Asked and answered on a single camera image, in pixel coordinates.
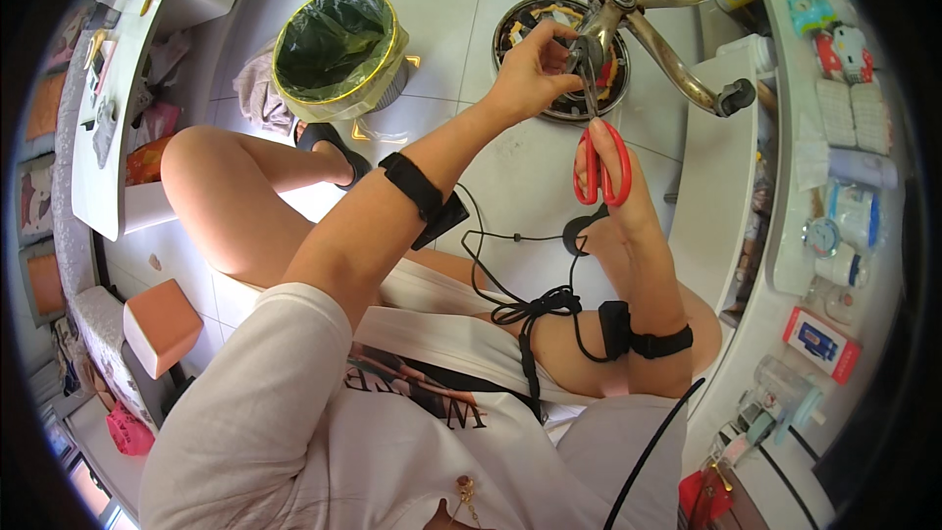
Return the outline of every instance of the hand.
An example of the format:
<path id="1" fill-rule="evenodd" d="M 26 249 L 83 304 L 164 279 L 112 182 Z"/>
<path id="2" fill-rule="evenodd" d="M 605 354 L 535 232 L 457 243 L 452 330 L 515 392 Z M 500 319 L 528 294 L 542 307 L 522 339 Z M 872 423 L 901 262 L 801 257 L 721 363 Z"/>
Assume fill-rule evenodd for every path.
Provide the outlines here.
<path id="1" fill-rule="evenodd" d="M 618 157 L 618 150 L 608 133 L 608 128 L 602 120 L 595 117 L 589 123 L 589 136 L 592 138 L 595 151 L 599 159 L 605 164 L 611 178 L 611 188 L 618 193 L 622 187 L 622 165 Z M 608 214 L 615 220 L 622 243 L 637 241 L 652 228 L 660 233 L 660 223 L 657 213 L 648 192 L 647 181 L 642 173 L 641 163 L 634 150 L 626 146 L 628 159 L 631 161 L 631 191 L 628 199 L 622 205 L 615 207 L 608 205 Z M 586 143 L 582 142 L 576 148 L 576 165 L 574 166 L 579 179 L 579 188 L 586 193 L 588 184 L 586 176 Z"/>
<path id="2" fill-rule="evenodd" d="M 565 92 L 582 90 L 582 79 L 564 74 L 569 50 L 554 36 L 575 39 L 578 33 L 544 19 L 504 55 L 497 80 L 484 101 L 504 115 L 507 125 L 536 116 Z"/>

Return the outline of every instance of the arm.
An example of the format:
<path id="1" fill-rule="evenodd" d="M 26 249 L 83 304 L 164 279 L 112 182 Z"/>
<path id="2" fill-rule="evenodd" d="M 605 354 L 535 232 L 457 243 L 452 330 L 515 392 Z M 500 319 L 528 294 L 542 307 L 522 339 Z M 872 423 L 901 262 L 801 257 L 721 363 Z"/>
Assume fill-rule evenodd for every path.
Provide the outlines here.
<path id="1" fill-rule="evenodd" d="M 568 50 L 553 36 L 575 37 L 544 21 L 507 53 L 494 87 L 476 105 L 402 150 L 426 178 L 451 194 L 467 165 L 504 129 L 546 109 L 560 94 L 582 87 L 560 74 Z M 332 297 L 356 329 L 371 299 L 425 224 L 416 205 L 383 176 L 366 175 L 317 224 L 285 272 L 283 282 L 303 282 Z"/>
<path id="2" fill-rule="evenodd" d="M 608 169 L 612 188 L 618 192 L 622 176 L 618 153 L 601 121 L 589 125 L 595 151 Z M 582 168 L 576 171 L 585 188 L 584 146 L 576 153 Z M 638 334 L 670 336 L 687 323 L 674 257 L 660 230 L 647 181 L 635 152 L 628 148 L 631 159 L 631 192 L 625 204 L 609 206 L 612 219 L 631 259 L 630 304 L 631 327 Z M 690 349 L 660 359 L 644 359 L 634 351 L 628 353 L 628 388 L 632 394 L 680 397 L 687 391 L 693 374 Z"/>

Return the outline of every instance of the leg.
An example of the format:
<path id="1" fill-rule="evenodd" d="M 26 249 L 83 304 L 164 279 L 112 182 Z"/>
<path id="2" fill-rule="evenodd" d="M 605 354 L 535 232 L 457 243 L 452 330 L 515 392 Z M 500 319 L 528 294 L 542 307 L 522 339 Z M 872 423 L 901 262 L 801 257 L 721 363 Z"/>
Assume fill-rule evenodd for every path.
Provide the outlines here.
<path id="1" fill-rule="evenodd" d="M 619 299 L 631 303 L 630 258 L 614 236 L 611 221 L 610 218 L 601 219 L 582 232 L 583 235 L 589 236 L 583 250 L 598 259 Z M 722 342 L 720 323 L 710 307 L 682 284 L 680 294 L 690 329 L 693 330 L 693 371 L 700 373 L 707 370 L 719 353 Z M 490 321 L 487 313 L 478 314 L 477 317 Z M 598 312 L 579 313 L 578 323 L 586 350 L 593 356 L 604 357 L 605 344 Z M 512 324 L 504 329 L 516 338 L 520 335 L 521 325 Z M 587 359 L 576 344 L 572 317 L 541 317 L 533 328 L 530 342 L 537 361 L 566 391 L 590 397 L 628 393 L 628 381 L 625 376 L 628 356 L 604 363 Z"/>
<path id="2" fill-rule="evenodd" d="M 278 193 L 323 181 L 348 184 L 352 168 L 328 142 L 305 152 L 198 126 L 171 140 L 161 161 L 161 179 L 171 206 L 210 265 L 271 287 L 280 282 L 314 227 Z M 471 261 L 433 250 L 407 258 L 470 282 Z"/>

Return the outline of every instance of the yellow bin rim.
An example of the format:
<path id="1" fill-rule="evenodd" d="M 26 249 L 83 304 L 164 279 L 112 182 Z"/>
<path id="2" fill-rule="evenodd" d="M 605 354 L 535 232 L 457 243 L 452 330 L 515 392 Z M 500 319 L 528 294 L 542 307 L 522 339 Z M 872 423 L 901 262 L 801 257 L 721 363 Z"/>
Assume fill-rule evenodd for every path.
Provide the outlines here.
<path id="1" fill-rule="evenodd" d="M 291 17 L 288 18 L 288 21 L 285 22 L 285 25 L 282 26 L 281 32 L 278 33 L 278 39 L 275 41 L 275 47 L 276 47 L 277 49 L 280 48 L 280 46 L 281 46 L 281 44 L 282 44 L 282 41 L 283 41 L 284 38 L 285 38 L 285 31 L 288 30 L 288 24 L 292 21 L 292 19 L 295 18 L 295 16 L 297 16 L 297 15 L 300 13 L 300 10 L 301 10 L 301 9 L 303 9 L 305 6 L 307 6 L 308 4 L 310 4 L 312 1 L 314 1 L 314 0 L 306 0 L 306 1 L 304 2 L 304 4 L 302 4 L 300 7 L 298 7 L 298 9 L 291 15 Z M 393 3 L 390 2 L 389 0 L 384 0 L 384 1 L 385 1 L 385 3 L 386 3 L 387 5 L 389 5 L 389 10 L 392 11 L 392 13 L 393 13 L 393 37 L 392 37 L 392 39 L 389 40 L 389 48 L 387 48 L 387 49 L 386 49 L 386 53 L 383 54 L 383 60 L 380 61 L 380 64 L 376 66 L 376 69 L 373 70 L 373 71 L 370 73 L 370 75 L 366 77 L 366 79 L 365 79 L 364 81 L 360 82 L 356 87 L 350 89 L 349 91 L 347 91 L 347 92 L 344 93 L 343 95 L 340 95 L 339 97 L 334 97 L 333 99 L 328 99 L 328 100 L 297 100 L 297 99 L 295 99 L 294 97 L 292 97 L 291 95 L 289 95 L 288 91 L 285 90 L 285 89 L 282 87 L 282 84 L 279 82 L 279 80 L 278 80 L 278 73 L 277 73 L 277 71 L 275 70 L 275 62 L 276 62 L 276 60 L 277 60 L 278 53 L 273 53 L 272 56 L 271 56 L 271 77 L 272 77 L 272 78 L 274 79 L 274 81 L 275 81 L 275 86 L 278 88 L 278 92 L 281 93 L 283 97 L 285 97 L 285 98 L 287 98 L 287 99 L 290 99 L 290 100 L 293 100 L 294 102 L 300 103 L 300 104 L 302 104 L 302 105 L 326 105 L 326 104 L 328 104 L 328 103 L 336 102 L 337 100 L 341 100 L 341 99 L 345 99 L 345 98 L 349 97 L 349 96 L 352 95 L 354 92 L 356 92 L 357 90 L 359 90 L 360 87 L 362 87 L 364 84 L 366 84 L 366 83 L 369 82 L 371 79 L 373 79 L 373 76 L 376 76 L 376 73 L 380 71 L 380 69 L 381 69 L 381 68 L 383 67 L 383 65 L 386 63 L 386 60 L 389 59 L 389 53 L 391 53 L 391 52 L 393 51 L 393 46 L 395 45 L 395 37 L 396 37 L 396 36 L 398 35 L 398 33 L 399 33 L 399 18 L 398 18 L 398 16 L 395 14 L 395 7 L 393 7 Z"/>

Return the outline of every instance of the white tile floor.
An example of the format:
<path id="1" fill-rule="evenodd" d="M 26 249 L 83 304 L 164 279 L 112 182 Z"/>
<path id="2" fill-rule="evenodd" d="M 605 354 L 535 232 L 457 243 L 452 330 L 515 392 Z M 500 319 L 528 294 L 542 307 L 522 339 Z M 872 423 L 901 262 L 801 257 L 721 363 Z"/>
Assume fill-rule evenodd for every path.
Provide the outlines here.
<path id="1" fill-rule="evenodd" d="M 207 123 L 289 143 L 288 138 L 262 132 L 238 111 L 232 79 L 242 65 L 306 0 L 245 0 L 222 49 L 212 83 Z M 390 0 L 410 34 L 409 54 L 421 57 L 409 83 L 395 103 L 356 122 L 336 123 L 347 143 L 373 163 L 418 139 L 463 111 L 487 92 L 496 76 L 489 52 L 497 21 L 521 0 Z M 699 62 L 698 23 L 693 9 L 648 12 L 654 26 L 689 64 Z M 610 121 L 638 152 L 665 233 L 674 209 L 662 203 L 665 192 L 677 187 L 686 132 L 687 102 L 677 93 L 650 57 L 630 35 L 628 96 Z M 572 157 L 580 130 L 531 119 L 511 128 L 484 149 L 462 178 L 481 206 L 484 227 L 500 233 L 558 234 L 565 222 L 590 209 L 572 194 Z M 343 193 L 320 184 L 283 198 L 317 221 Z M 465 204 L 471 209 L 470 201 Z M 460 240 L 465 222 L 434 245 L 464 254 Z M 112 281 L 131 295 L 176 278 L 206 328 L 197 346 L 183 361 L 188 372 L 199 372 L 251 310 L 248 302 L 224 279 L 215 277 L 179 222 L 171 222 L 105 243 Z M 148 263 L 154 254 L 158 271 Z M 521 296 L 532 298 L 562 284 L 571 262 L 558 241 L 513 243 L 488 241 L 483 260 L 496 276 Z M 610 298 L 611 288 L 592 258 L 576 267 L 576 291 L 586 307 Z"/>

